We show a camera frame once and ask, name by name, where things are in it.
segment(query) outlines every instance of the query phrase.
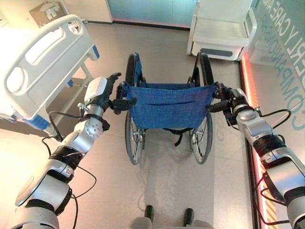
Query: wheelchair push handle grip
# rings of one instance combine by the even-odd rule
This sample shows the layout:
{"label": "wheelchair push handle grip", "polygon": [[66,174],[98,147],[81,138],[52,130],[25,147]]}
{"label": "wheelchair push handle grip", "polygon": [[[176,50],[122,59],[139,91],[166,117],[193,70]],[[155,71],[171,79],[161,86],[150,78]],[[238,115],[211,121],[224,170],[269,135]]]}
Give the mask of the wheelchair push handle grip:
{"label": "wheelchair push handle grip", "polygon": [[132,98],[131,100],[125,99],[115,99],[112,102],[112,109],[116,115],[119,115],[121,111],[130,110],[137,102],[137,98]]}
{"label": "wheelchair push handle grip", "polygon": [[124,90],[124,86],[126,85],[125,82],[121,82],[119,86],[116,88],[116,99],[122,99],[123,97],[126,97],[126,92]]}
{"label": "wheelchair push handle grip", "polygon": [[215,103],[213,105],[207,105],[206,108],[211,112],[211,113],[215,113],[215,112],[219,112],[219,111],[223,111],[226,110],[227,108],[229,108],[229,101],[228,100],[223,100],[220,101],[218,103]]}

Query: white chair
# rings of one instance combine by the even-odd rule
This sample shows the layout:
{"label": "white chair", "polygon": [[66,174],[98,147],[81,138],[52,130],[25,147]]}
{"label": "white chair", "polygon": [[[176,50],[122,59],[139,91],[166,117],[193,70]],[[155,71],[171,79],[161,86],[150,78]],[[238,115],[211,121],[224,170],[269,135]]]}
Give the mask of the white chair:
{"label": "white chair", "polygon": [[187,54],[240,60],[253,39],[257,23],[252,0],[201,0],[192,18]]}

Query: wheelchair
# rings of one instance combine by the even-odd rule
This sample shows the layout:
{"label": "wheelchair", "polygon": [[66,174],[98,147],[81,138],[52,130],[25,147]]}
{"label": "wheelchair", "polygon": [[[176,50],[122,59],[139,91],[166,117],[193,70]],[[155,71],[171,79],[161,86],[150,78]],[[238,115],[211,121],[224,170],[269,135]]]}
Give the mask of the wheelchair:
{"label": "wheelchair", "polygon": [[194,157],[203,164],[211,151],[213,138],[212,118],[206,106],[213,101],[215,90],[211,65],[204,53],[197,54],[187,83],[147,83],[139,54],[131,54],[125,81],[118,86],[116,95],[117,99],[136,99],[125,120],[126,151],[131,163],[140,162],[146,130],[163,128],[179,135],[175,146],[180,144],[183,133],[189,132]]}

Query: glass wall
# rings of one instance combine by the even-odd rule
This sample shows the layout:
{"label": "glass wall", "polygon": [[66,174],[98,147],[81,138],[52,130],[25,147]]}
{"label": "glass wall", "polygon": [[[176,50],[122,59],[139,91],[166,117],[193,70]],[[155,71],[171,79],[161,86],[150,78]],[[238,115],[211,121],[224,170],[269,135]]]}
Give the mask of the glass wall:
{"label": "glass wall", "polygon": [[115,21],[190,27],[196,0],[109,0]]}

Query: hospital bed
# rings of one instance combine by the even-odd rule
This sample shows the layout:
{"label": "hospital bed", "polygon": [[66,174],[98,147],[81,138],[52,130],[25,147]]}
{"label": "hospital bed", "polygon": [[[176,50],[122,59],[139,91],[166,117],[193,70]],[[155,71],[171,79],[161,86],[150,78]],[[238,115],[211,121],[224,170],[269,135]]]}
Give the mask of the hospital bed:
{"label": "hospital bed", "polygon": [[99,58],[92,38],[75,15],[52,21],[35,33],[21,33],[10,28],[2,28],[0,32],[7,40],[9,34],[15,38],[19,36],[20,42],[26,37],[29,40],[25,45],[14,44],[20,47],[15,51],[12,51],[14,45],[12,49],[7,45],[6,53],[1,54],[8,58],[0,68],[0,118],[11,122],[23,121],[54,135],[46,108],[64,86],[73,86],[71,78],[79,68],[84,71],[85,79],[61,112],[68,111],[92,79],[84,63],[88,58],[93,61]]}

